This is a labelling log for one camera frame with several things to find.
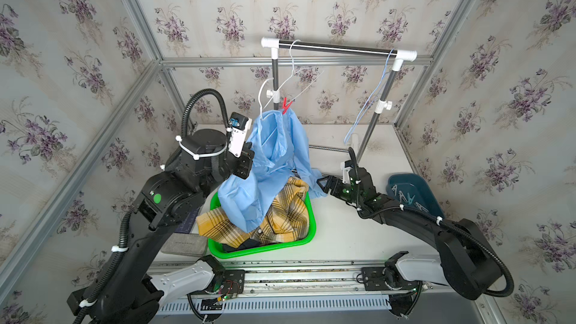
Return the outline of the dark blue card booklet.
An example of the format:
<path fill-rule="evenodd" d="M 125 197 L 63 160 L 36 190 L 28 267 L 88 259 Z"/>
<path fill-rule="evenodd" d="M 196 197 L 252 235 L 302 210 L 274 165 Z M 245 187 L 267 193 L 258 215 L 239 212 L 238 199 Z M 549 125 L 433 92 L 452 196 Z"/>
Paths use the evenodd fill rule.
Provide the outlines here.
<path fill-rule="evenodd" d="M 186 219 L 184 219 L 184 221 L 177 227 L 177 229 L 175 230 L 175 233 L 178 234 L 191 234 L 192 233 L 192 229 L 194 228 L 194 225 L 196 223 L 196 218 L 198 216 L 200 212 L 200 209 L 197 208 L 194 211 L 191 211 Z"/>

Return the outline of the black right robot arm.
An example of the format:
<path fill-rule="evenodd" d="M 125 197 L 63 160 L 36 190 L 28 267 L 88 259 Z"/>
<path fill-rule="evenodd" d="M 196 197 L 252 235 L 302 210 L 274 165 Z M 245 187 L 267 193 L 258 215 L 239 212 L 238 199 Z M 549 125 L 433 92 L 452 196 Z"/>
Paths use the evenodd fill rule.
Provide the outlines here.
<path fill-rule="evenodd" d="M 341 177 L 327 175 L 316 181 L 322 191 L 353 207 L 362 220 L 394 227 L 436 251 L 413 256 L 401 250 L 381 267 L 361 269 L 356 280 L 365 290 L 392 292 L 393 315 L 408 318 L 425 284 L 450 287 L 470 301 L 482 295 L 505 298 L 514 293 L 512 273 L 474 222 L 447 219 L 440 210 L 419 208 L 390 190 L 380 193 L 371 174 L 359 165 L 355 151 L 350 148 L 348 154 Z"/>

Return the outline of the red clothespin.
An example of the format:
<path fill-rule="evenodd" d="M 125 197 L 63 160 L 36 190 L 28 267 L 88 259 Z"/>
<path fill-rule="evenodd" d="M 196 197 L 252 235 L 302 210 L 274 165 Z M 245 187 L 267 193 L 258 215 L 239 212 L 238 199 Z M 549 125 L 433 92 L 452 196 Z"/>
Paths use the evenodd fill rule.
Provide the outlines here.
<path fill-rule="evenodd" d="M 285 97 L 283 99 L 283 103 L 282 103 L 282 107 L 281 107 L 281 112 L 283 115 L 287 113 L 287 111 L 292 106 L 292 103 L 293 103 L 293 100 L 289 100 L 287 97 Z"/>

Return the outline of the grey cloth pad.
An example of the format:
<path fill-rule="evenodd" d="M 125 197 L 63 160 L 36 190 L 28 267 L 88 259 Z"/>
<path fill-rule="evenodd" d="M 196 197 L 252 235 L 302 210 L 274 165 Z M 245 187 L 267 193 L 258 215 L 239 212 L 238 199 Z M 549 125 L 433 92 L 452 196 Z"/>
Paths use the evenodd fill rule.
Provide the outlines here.
<path fill-rule="evenodd" d="M 197 234 L 174 233 L 163 244 L 160 251 L 186 257 L 201 257 L 208 247 L 208 239 Z"/>

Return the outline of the light blue wire hanger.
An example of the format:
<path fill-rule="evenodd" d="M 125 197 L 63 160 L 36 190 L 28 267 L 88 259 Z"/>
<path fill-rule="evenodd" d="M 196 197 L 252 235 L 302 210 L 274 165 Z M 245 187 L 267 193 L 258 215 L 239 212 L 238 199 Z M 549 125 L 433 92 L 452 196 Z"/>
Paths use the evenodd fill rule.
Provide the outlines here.
<path fill-rule="evenodd" d="M 384 68 L 382 69 L 381 77 L 379 78 L 379 82 L 375 89 L 367 96 L 366 101 L 363 103 L 360 111 L 358 112 L 357 116 L 355 117 L 355 121 L 346 133 L 346 136 L 343 138 L 343 144 L 349 144 L 351 140 L 351 136 L 354 134 L 356 127 L 359 125 L 360 121 L 369 111 L 369 109 L 373 106 L 375 100 L 377 99 L 377 95 L 380 93 L 381 89 L 384 86 L 384 79 L 386 78 L 388 72 L 388 65 L 391 55 L 388 54 L 385 60 Z"/>

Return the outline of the teal clothespin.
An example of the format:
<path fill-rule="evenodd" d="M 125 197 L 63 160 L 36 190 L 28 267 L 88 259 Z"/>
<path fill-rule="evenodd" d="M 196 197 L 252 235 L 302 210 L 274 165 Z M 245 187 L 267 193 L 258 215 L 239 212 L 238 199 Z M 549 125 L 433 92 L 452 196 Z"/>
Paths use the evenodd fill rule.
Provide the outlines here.
<path fill-rule="evenodd" d="M 410 193 L 406 194 L 406 202 L 411 206 L 413 204 L 413 201 L 416 197 L 415 196 L 410 196 Z"/>

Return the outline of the light blue shirt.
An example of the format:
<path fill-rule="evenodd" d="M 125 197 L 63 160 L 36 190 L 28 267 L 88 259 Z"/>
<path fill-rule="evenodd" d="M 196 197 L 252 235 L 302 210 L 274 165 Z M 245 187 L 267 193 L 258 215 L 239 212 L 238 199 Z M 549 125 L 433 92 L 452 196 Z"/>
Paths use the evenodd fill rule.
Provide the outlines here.
<path fill-rule="evenodd" d="M 257 118 L 248 138 L 254 151 L 249 177 L 229 177 L 218 189 L 220 206 L 229 220 L 249 233 L 264 220 L 272 201 L 294 173 L 308 185 L 311 199 L 324 197 L 311 167 L 308 136 L 297 115 L 271 110 Z"/>

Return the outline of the grey clothespin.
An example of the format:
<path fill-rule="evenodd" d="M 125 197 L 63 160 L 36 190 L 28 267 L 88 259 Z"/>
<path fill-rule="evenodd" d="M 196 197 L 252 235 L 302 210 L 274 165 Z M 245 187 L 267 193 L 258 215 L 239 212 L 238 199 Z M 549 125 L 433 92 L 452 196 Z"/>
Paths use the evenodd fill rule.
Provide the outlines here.
<path fill-rule="evenodd" d="M 404 193 L 403 193 L 402 190 L 399 192 L 398 201 L 399 201 L 400 203 L 406 203 L 406 202 L 407 202 L 407 199 L 406 199 L 406 197 L 405 197 L 405 195 L 404 195 Z"/>
<path fill-rule="evenodd" d="M 415 207 L 421 212 L 429 213 L 428 209 L 419 202 L 415 202 Z"/>

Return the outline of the yellow plaid shirt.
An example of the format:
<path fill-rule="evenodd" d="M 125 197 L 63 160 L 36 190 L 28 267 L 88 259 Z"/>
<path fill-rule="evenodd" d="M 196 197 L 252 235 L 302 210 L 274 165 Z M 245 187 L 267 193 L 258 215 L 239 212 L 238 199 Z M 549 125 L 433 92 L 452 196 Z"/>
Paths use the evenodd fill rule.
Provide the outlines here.
<path fill-rule="evenodd" d="M 222 208 L 215 208 L 196 218 L 199 235 L 234 248 L 247 239 L 265 245 L 301 240 L 307 236 L 309 227 L 306 194 L 308 185 L 299 178 L 291 177 L 256 229 L 243 232 L 230 221 Z"/>

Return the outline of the metal clothes rack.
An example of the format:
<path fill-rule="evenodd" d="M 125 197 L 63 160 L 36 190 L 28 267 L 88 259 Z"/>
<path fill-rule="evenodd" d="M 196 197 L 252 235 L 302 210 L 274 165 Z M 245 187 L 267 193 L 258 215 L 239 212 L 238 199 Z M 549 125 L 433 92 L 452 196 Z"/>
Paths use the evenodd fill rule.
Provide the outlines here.
<path fill-rule="evenodd" d="M 350 143 L 364 152 L 377 125 L 397 121 L 409 97 L 405 81 L 415 78 L 419 54 L 410 49 L 318 44 L 320 52 L 297 50 L 297 46 L 292 50 L 296 69 L 302 71 L 280 91 L 278 109 L 284 98 L 293 100 L 291 107 L 304 124 L 346 125 L 349 130 L 391 55 L 384 86 L 351 136 Z M 278 83 L 282 84 L 291 72 L 288 49 L 280 49 L 279 56 Z"/>

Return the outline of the dark multicolour plaid shirt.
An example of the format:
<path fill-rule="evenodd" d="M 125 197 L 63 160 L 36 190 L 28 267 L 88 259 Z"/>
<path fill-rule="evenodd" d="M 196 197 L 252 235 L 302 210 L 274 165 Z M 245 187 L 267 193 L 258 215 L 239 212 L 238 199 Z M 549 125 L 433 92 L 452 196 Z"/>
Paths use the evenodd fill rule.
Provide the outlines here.
<path fill-rule="evenodd" d="M 243 243 L 241 243 L 240 246 L 238 247 L 232 247 L 228 244 L 222 244 L 222 251 L 225 253 L 232 253 L 237 251 L 246 251 L 254 248 L 260 248 L 263 246 L 266 246 L 266 244 L 263 244 L 262 242 L 254 240 L 252 238 L 249 238 Z"/>

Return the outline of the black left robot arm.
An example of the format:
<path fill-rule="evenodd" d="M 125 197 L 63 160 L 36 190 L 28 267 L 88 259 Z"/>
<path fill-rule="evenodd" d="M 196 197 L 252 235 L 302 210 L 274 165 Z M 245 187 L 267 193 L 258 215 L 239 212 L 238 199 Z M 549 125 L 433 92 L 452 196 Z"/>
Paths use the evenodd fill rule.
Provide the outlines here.
<path fill-rule="evenodd" d="M 189 133 L 191 110 L 199 99 L 214 96 L 225 130 L 200 129 Z M 227 113 L 221 93 L 204 88 L 187 102 L 177 137 L 177 150 L 161 173 L 150 177 L 121 220 L 118 244 L 100 274 L 87 287 L 67 299 L 75 323 L 149 323 L 166 302 L 187 293 L 177 281 L 192 280 L 192 291 L 204 291 L 224 269 L 213 256 L 204 256 L 190 269 L 174 272 L 169 280 L 148 274 L 160 249 L 189 214 L 201 209 L 210 193 L 228 178 L 249 177 L 254 152 L 241 140 L 230 147 L 233 130 L 245 129 L 248 118 Z"/>

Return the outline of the dark teal plastic tray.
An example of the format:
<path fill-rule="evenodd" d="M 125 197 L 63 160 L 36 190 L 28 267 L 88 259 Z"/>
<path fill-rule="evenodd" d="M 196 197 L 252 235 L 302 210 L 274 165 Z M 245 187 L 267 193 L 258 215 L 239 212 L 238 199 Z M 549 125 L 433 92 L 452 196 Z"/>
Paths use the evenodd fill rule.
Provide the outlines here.
<path fill-rule="evenodd" d="M 398 188 L 397 196 L 395 196 L 391 190 L 391 187 L 394 185 L 397 185 Z M 385 190 L 388 196 L 393 197 L 397 201 L 400 191 L 403 191 L 405 197 L 406 194 L 410 193 L 410 196 L 415 196 L 412 205 L 409 205 L 407 202 L 401 202 L 402 204 L 417 209 L 415 207 L 415 202 L 418 202 L 428 209 L 428 214 L 433 215 L 434 217 L 445 217 L 444 212 L 440 208 L 440 205 L 432 193 L 428 183 L 420 175 L 414 173 L 400 173 L 391 175 L 388 178 Z"/>

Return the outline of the green perforated plastic basket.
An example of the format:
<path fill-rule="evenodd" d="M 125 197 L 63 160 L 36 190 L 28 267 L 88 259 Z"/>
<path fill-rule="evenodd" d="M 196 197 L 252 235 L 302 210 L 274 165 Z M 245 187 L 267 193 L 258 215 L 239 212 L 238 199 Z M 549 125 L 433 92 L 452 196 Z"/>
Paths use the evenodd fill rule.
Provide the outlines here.
<path fill-rule="evenodd" d="M 285 249 L 285 248 L 293 248 L 293 247 L 306 245 L 314 239 L 314 237 L 317 233 L 317 222 L 316 222 L 314 210 L 313 210 L 312 205 L 311 205 L 311 200 L 310 200 L 310 197 L 308 194 L 306 194 L 306 196 L 304 198 L 304 204 L 306 205 L 307 212 L 309 214 L 309 227 L 308 227 L 307 236 L 301 240 L 292 241 L 292 242 L 288 242 L 288 243 L 277 243 L 277 244 L 264 245 L 264 246 L 260 246 L 260 247 L 252 247 L 249 249 L 236 250 L 233 252 L 225 252 L 223 249 L 223 245 L 221 243 L 218 243 L 218 242 L 209 238 L 207 240 L 207 248 L 208 248 L 210 254 L 213 255 L 214 257 L 221 259 L 221 260 L 229 260 L 229 259 L 238 258 L 238 257 L 251 256 L 251 255 L 255 255 L 255 254 L 261 254 L 261 253 L 265 253 L 265 252 L 277 251 L 277 250 L 281 250 L 281 249 Z"/>

